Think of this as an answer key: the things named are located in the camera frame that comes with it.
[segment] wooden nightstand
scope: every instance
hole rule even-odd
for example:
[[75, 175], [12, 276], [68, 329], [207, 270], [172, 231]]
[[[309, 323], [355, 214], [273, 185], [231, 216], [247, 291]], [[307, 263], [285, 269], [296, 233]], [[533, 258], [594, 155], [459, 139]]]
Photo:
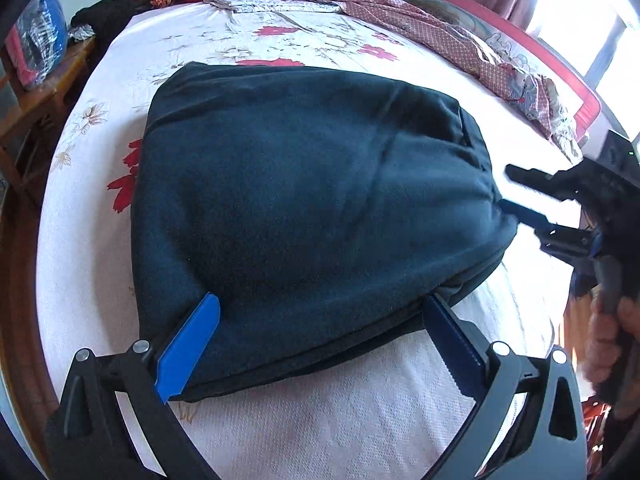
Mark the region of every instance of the wooden nightstand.
[[[2, 65], [8, 75], [17, 105], [0, 119], [0, 171], [8, 183], [18, 192], [23, 192], [28, 182], [47, 168], [36, 170], [31, 168], [34, 154], [39, 147], [48, 152], [48, 160], [53, 155], [58, 134], [62, 131], [70, 113], [68, 94], [78, 86], [84, 86], [89, 77], [87, 58], [94, 49], [95, 38], [76, 43], [67, 49], [65, 58], [51, 72], [45, 81], [36, 88], [25, 91], [17, 79], [14, 67], [9, 60], [6, 49], [0, 52]], [[47, 136], [45, 130], [53, 127], [55, 134]], [[17, 157], [12, 158], [6, 147], [11, 139], [23, 136], [23, 148]], [[16, 160], [26, 158], [22, 172], [16, 167]]]

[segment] human hand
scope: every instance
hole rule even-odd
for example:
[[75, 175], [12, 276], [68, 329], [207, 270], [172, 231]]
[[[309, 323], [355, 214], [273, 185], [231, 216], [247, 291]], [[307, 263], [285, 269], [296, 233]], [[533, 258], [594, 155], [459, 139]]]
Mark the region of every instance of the human hand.
[[[618, 319], [616, 319], [614, 316], [603, 313], [602, 300], [603, 297], [599, 294], [591, 303], [591, 319], [585, 346], [584, 377], [594, 384], [601, 383], [610, 376], [611, 367], [620, 357], [621, 349], [616, 344], [618, 330], [622, 328], [629, 332], [640, 343], [640, 305], [634, 304], [629, 298], [622, 298], [618, 303]], [[616, 409], [620, 408], [620, 411], [625, 413], [635, 412], [640, 406], [638, 373], [636, 373], [636, 380], [626, 388], [623, 397], [616, 404]]]

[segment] black robotic claw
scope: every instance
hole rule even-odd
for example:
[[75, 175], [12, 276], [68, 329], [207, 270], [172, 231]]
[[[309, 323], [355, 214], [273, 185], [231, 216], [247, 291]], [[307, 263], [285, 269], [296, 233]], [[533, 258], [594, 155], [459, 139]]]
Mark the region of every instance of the black robotic claw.
[[[636, 300], [640, 292], [640, 164], [631, 143], [609, 132], [597, 160], [585, 158], [580, 164], [554, 175], [539, 170], [507, 166], [507, 176], [558, 200], [576, 200], [595, 222], [594, 230], [573, 229], [551, 224], [543, 215], [518, 204], [502, 201], [504, 211], [535, 229], [540, 248], [575, 269], [574, 294], [586, 294], [600, 284], [604, 311], [617, 315], [623, 296]], [[609, 378], [596, 386], [600, 400], [611, 404], [613, 416], [605, 429], [604, 462], [612, 455], [612, 437], [620, 414], [638, 418], [640, 399], [631, 385], [640, 380], [640, 346], [628, 333], [620, 331], [616, 341], [622, 355]], [[637, 478], [640, 458], [640, 431], [630, 431], [615, 460], [610, 460], [599, 478]]]
[[[437, 295], [425, 298], [422, 318], [460, 391], [476, 399], [468, 419], [423, 480], [585, 477], [580, 400], [573, 369], [561, 349], [556, 347], [546, 359], [537, 359], [519, 356], [500, 341], [490, 344], [474, 324], [459, 320]], [[47, 425], [47, 450], [56, 480], [219, 479], [161, 395], [166, 385], [159, 382], [157, 364], [166, 358], [167, 348], [183, 362], [184, 345], [190, 346], [192, 339], [180, 342], [173, 335], [170, 345], [137, 341], [124, 354], [114, 356], [78, 351], [60, 408]], [[158, 357], [156, 349], [164, 353]], [[140, 461], [115, 391], [129, 395], [165, 477]], [[524, 392], [528, 395], [520, 416], [483, 466], [513, 396]]]

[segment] pink blanket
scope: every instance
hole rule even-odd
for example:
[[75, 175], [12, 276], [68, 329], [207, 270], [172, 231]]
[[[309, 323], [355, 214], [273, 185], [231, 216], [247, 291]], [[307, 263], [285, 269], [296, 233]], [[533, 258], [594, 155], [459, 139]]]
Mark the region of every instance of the pink blanket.
[[[402, 0], [315, 0], [332, 2], [354, 18], [375, 23], [417, 41], [478, 79], [532, 121], [542, 136], [552, 137], [550, 98], [545, 78], [492, 56], [462, 27], [449, 25]], [[156, 0], [164, 6], [167, 0]]]

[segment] floral bedsheet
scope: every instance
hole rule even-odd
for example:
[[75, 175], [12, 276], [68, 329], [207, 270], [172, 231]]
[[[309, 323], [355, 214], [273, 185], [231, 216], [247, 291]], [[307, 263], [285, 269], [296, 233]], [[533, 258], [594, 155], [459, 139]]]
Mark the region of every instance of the floral bedsheet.
[[[575, 141], [575, 125], [572, 127], [564, 120], [562, 114], [559, 114], [564, 108], [559, 104], [553, 82], [545, 76], [528, 72], [501, 59], [494, 52], [487, 55], [484, 47], [479, 46], [478, 38], [465, 28], [443, 22], [402, 0], [307, 1], [319, 2], [322, 5], [332, 4], [349, 16], [382, 25], [388, 30], [428, 46], [513, 105], [536, 125], [540, 134], [552, 139], [570, 161], [575, 163], [581, 159]], [[171, 0], [154, 2], [158, 6], [164, 6]], [[255, 10], [283, 9], [283, 3], [277, 0], [255, 0], [254, 3], [240, 0], [232, 6], [220, 0], [212, 2], [236, 12], [252, 12], [252, 6]]]
[[[113, 41], [90, 77], [47, 181], [36, 301], [57, 394], [78, 348], [122, 352], [138, 337], [130, 203], [140, 139], [155, 92], [192, 60], [367, 72], [450, 94], [478, 122], [502, 195], [577, 225], [575, 204], [504, 177], [509, 163], [567, 169], [562, 153], [477, 79], [401, 34], [333, 12], [233, 13], [204, 3], [146, 12]], [[571, 274], [538, 247], [533, 233], [521, 229], [496, 272], [456, 306], [488, 339], [532, 356], [546, 355], [553, 341]], [[171, 403], [222, 478], [273, 480], [421, 478], [471, 405], [424, 331], [311, 376], [193, 405]], [[502, 434], [521, 405], [510, 409]], [[157, 470], [130, 407], [124, 415], [142, 460]]]

